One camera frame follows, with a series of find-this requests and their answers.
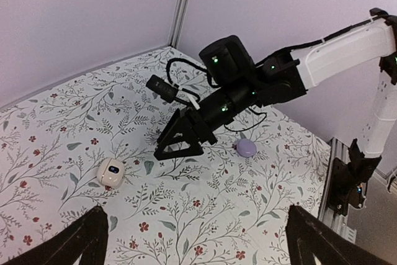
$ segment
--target white tablecloth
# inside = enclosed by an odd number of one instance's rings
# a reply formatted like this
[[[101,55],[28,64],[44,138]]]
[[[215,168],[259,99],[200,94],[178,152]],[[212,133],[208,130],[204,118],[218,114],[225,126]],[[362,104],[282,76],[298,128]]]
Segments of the white tablecloth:
[[[167,47],[108,66],[0,113],[0,263],[62,231],[100,204],[109,218],[106,264],[288,264],[287,210],[317,215],[329,147],[280,111],[244,133],[216,131],[193,158],[159,162],[156,139],[178,104],[145,88],[165,76]],[[177,63],[176,81],[212,91]],[[231,128],[261,119],[250,112]],[[258,153],[242,158],[239,138]],[[106,157],[125,162],[122,186],[96,180]]]

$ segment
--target wall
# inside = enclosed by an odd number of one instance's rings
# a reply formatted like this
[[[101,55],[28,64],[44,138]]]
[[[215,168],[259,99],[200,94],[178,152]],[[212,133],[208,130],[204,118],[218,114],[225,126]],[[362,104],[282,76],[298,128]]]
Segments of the wall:
[[[168,42],[176,0],[0,0],[0,107]]]
[[[396,0],[189,0],[179,48],[198,58],[209,43],[236,34],[258,61],[279,48],[360,22],[373,7],[397,14]],[[350,144],[369,113],[377,65],[371,61],[350,69],[278,109],[324,140],[335,136]],[[383,173],[397,165],[396,143],[394,129],[379,166]]]

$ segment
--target purple octagonal object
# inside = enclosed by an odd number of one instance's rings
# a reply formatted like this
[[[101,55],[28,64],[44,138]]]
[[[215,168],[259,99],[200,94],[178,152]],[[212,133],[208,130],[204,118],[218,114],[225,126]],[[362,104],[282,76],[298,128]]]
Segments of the purple octagonal object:
[[[236,144],[237,152],[245,157],[250,158],[256,154],[256,145],[248,139],[241,139]]]

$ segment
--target gray leaf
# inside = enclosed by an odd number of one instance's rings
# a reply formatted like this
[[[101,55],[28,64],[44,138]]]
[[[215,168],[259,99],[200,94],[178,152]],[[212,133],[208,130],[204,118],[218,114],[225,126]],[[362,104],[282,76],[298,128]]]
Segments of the gray leaf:
[[[98,184],[96,184],[96,183],[94,183],[94,182],[89,182],[88,183],[88,186],[91,186],[91,187],[100,187]]]
[[[17,176],[18,173],[15,173],[14,175],[12,175],[9,179],[8,179],[8,183],[11,183],[12,181],[14,181],[14,178]]]
[[[72,180],[74,184],[77,185],[77,183],[79,183],[79,179],[77,179],[77,177],[73,173],[70,173],[69,175],[70,175],[70,180]]]
[[[266,197],[265,197],[263,194],[261,194],[261,197],[262,197],[263,202],[264,202],[265,204],[267,204],[267,199],[266,199]]]
[[[184,186],[182,186],[181,191],[183,192],[184,190],[186,190],[186,187],[189,183],[185,183]]]
[[[277,213],[275,213],[274,211],[270,211],[268,214],[274,218],[280,218],[279,215]]]
[[[258,261],[257,261],[257,259],[256,259],[256,254],[257,254],[257,252],[258,252],[258,251],[256,251],[256,252],[253,254],[253,256],[252,256],[252,265],[257,265],[257,264],[258,264]]]
[[[175,225],[174,225],[173,223],[165,222],[164,220],[159,220],[159,222],[163,223],[163,225],[164,225],[166,228],[168,228],[168,229],[170,229],[170,230],[172,230],[172,231],[176,231],[176,227],[175,227]]]
[[[151,170],[153,169],[154,162],[153,161],[145,161],[144,165],[145,165],[145,169],[146,169],[146,175],[149,175],[151,173]]]
[[[116,229],[118,218],[113,215],[110,216],[110,232]]]
[[[64,200],[67,195],[68,195],[68,188],[66,188],[66,190],[63,192],[61,200]]]
[[[300,186],[298,186],[298,191],[300,192],[300,195],[303,196],[303,189]]]
[[[256,227],[260,227],[260,226],[263,225],[265,222],[267,222],[267,220],[264,220],[264,221],[262,221],[262,222],[259,222],[259,223],[256,225]]]
[[[91,121],[95,121],[95,118],[89,114],[87,114],[86,118]]]
[[[3,131],[6,131],[6,128],[8,127],[8,123],[9,122],[7,120],[3,122],[3,124],[2,124],[2,130]]]
[[[241,212],[238,216],[239,217],[245,217],[247,215],[250,215],[251,213],[248,210],[244,210],[243,212]]]
[[[67,144],[67,148],[68,148],[68,150],[75,150],[79,145],[81,145],[81,143],[80,142],[77,142],[77,143],[70,143],[70,144]]]
[[[189,248],[189,240],[186,238],[184,243],[184,251],[182,252],[183,255],[187,253],[187,249]]]

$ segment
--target table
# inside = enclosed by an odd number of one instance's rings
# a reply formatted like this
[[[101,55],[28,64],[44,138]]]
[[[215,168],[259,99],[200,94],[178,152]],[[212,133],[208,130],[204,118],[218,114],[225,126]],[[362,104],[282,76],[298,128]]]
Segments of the table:
[[[329,146],[267,107],[255,129],[219,128],[192,158],[157,161],[156,139],[179,104],[145,88],[165,77],[166,47],[80,76],[0,113],[0,263],[39,245],[100,204],[109,218],[106,264],[288,264],[287,210],[317,215]],[[181,63],[179,84],[211,93]],[[246,111],[242,129],[262,116]],[[242,158],[240,138],[258,153]],[[119,189],[96,180],[106,157],[125,163]]]

